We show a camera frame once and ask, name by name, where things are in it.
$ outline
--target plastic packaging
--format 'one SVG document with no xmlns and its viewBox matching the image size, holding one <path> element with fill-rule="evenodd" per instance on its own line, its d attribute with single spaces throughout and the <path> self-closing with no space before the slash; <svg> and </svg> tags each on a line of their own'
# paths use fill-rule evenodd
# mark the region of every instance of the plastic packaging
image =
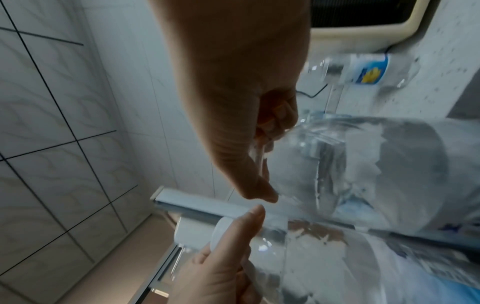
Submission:
<svg viewBox="0 0 480 304">
<path fill-rule="evenodd" d="M 328 84 L 401 88 L 419 69 L 418 61 L 405 54 L 338 54 L 308 62 L 304 71 Z"/>
<path fill-rule="evenodd" d="M 214 239 L 228 225 L 218 225 Z M 460 252 L 292 220 L 263 228 L 244 270 L 271 304 L 473 304 L 480 267 Z"/>
<path fill-rule="evenodd" d="M 479 133 L 451 119 L 304 122 L 275 142 L 270 183 L 319 219 L 480 248 Z"/>
</svg>

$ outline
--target cable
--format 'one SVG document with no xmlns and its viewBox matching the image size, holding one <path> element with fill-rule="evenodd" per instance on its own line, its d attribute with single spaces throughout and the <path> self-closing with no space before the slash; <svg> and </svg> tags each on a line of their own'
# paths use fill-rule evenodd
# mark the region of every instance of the cable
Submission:
<svg viewBox="0 0 480 304">
<path fill-rule="evenodd" d="M 320 91 L 318 91 L 315 95 L 309 95 L 305 92 L 302 92 L 302 91 L 296 91 L 297 94 L 302 94 L 302 95 L 305 95 L 307 96 L 308 98 L 315 98 L 317 97 L 318 94 L 320 94 L 323 90 L 325 90 L 325 88 L 328 86 L 329 84 L 326 84 L 323 86 L 323 88 L 320 89 Z"/>
</svg>

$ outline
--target floor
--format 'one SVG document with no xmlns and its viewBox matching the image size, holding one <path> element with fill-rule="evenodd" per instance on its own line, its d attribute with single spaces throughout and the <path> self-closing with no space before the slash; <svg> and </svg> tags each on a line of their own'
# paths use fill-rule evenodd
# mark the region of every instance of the floor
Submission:
<svg viewBox="0 0 480 304">
<path fill-rule="evenodd" d="M 127 304 L 172 244 L 174 231 L 152 215 L 83 278 L 59 304 Z"/>
</svg>

